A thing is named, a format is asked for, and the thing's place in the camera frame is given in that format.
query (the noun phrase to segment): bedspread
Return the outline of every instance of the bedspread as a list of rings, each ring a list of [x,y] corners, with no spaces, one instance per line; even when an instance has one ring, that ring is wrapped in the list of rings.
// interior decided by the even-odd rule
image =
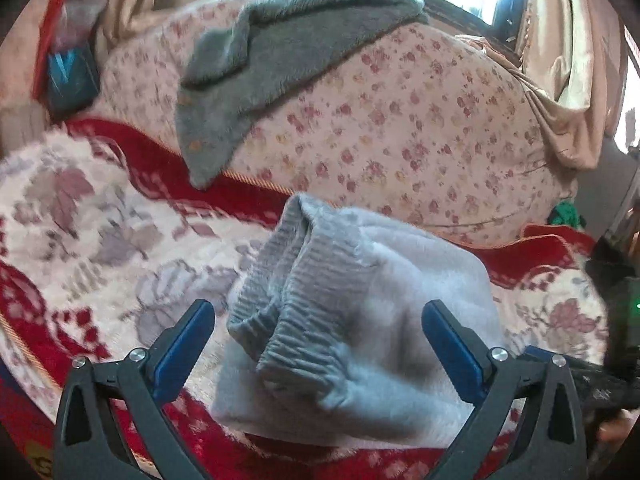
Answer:
[[[0,356],[52,420],[74,355],[112,360],[148,346],[198,297],[214,305],[216,329],[166,413],[214,478],[374,479],[392,467],[424,477],[440,450],[300,446],[217,425],[209,410],[230,339],[227,297],[288,196],[230,176],[201,192],[177,155],[129,126],[69,128],[76,138],[55,131],[0,163]],[[524,235],[495,248],[463,245],[488,270],[511,349],[535,344],[600,362],[605,308],[576,263],[583,235]],[[116,411],[142,455],[127,411]]]
[[[176,92],[195,40],[247,0],[203,0],[118,47],[89,114],[178,153]],[[258,120],[228,171],[379,211],[459,240],[513,240],[575,193],[521,85],[422,24],[378,39]]]

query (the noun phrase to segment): red fabric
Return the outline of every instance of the red fabric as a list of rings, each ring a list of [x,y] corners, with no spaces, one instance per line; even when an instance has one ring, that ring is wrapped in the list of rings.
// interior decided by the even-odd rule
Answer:
[[[206,203],[238,218],[257,219],[273,226],[288,198],[286,194],[243,184],[225,176],[219,176],[208,190],[199,191],[190,186],[187,169],[179,156],[164,150],[130,126],[91,119],[70,121],[67,126],[73,135],[109,141],[113,153],[105,153],[94,142],[95,155],[116,163],[126,161],[132,183],[143,194],[156,200]],[[154,179],[155,175],[161,176],[161,181],[167,184],[156,184],[159,179]],[[536,265],[575,265],[561,239],[552,235],[498,248],[464,247],[482,260],[494,283],[519,280]],[[2,261],[0,271],[0,288],[7,285],[16,290],[18,294],[14,301],[30,311],[33,321],[9,316],[8,302],[3,298],[0,298],[0,314],[52,378],[63,384],[71,356],[85,353],[86,349],[71,339],[65,339],[56,319],[51,321],[53,328],[49,323],[47,329],[47,324],[42,322],[46,305],[27,276]],[[52,337],[52,330],[57,343]],[[246,436],[247,440],[241,441],[225,434],[210,418],[206,407],[186,392],[176,403],[166,407],[166,413],[209,473],[214,478],[226,480],[388,479],[393,478],[389,476],[390,471],[399,463],[415,465],[420,462],[420,467],[431,468],[443,453],[441,449],[358,450],[346,458],[336,459],[332,457],[332,452],[335,452],[332,448],[288,444],[254,436]],[[131,424],[129,413],[117,409],[117,416],[132,450],[144,455],[143,444]],[[195,428],[194,421],[204,422],[205,429]],[[497,444],[504,446],[508,438],[502,437]],[[478,476],[483,477],[494,470],[499,459],[499,453],[490,455]],[[416,471],[418,473],[421,478],[425,471]]]
[[[0,422],[11,435],[15,447],[24,455],[36,442],[53,447],[53,423],[26,397],[0,378]]]
[[[568,225],[541,225],[527,224],[522,229],[522,237],[556,235],[567,242],[574,251],[589,256],[596,245],[596,240],[591,238],[587,233],[577,231]]]

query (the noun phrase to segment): blue gripper pad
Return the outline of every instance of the blue gripper pad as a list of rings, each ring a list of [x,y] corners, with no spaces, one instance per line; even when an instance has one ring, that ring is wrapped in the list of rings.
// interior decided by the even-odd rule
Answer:
[[[542,348],[538,348],[537,346],[527,346],[524,349],[523,354],[530,355],[539,359],[543,363],[548,363],[551,361],[551,358],[556,355],[555,352],[550,352],[549,350],[543,350]]]
[[[422,310],[422,331],[460,399],[473,405],[482,402],[487,395],[482,368],[434,301],[427,303]]]
[[[162,332],[156,340],[151,351],[164,350],[163,357],[152,370],[153,396],[158,406],[177,399],[215,324],[216,313],[212,304],[196,300],[178,323]],[[163,349],[162,343],[165,342],[168,347]]]

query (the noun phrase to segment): green cloth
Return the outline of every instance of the green cloth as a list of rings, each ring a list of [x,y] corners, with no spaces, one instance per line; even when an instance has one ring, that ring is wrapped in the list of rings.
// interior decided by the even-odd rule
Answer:
[[[582,221],[580,220],[578,210],[575,208],[574,204],[568,200],[562,200],[561,203],[553,208],[547,223],[552,225],[568,225],[574,229],[582,227]]]

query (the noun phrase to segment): plastic bag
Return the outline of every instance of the plastic bag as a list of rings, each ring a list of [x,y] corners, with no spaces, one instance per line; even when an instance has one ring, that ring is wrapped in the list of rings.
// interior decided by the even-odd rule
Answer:
[[[50,51],[64,52],[88,40],[106,4],[107,0],[65,0]]]
[[[100,93],[100,77],[87,41],[49,54],[48,63],[47,105],[56,120],[85,108]]]

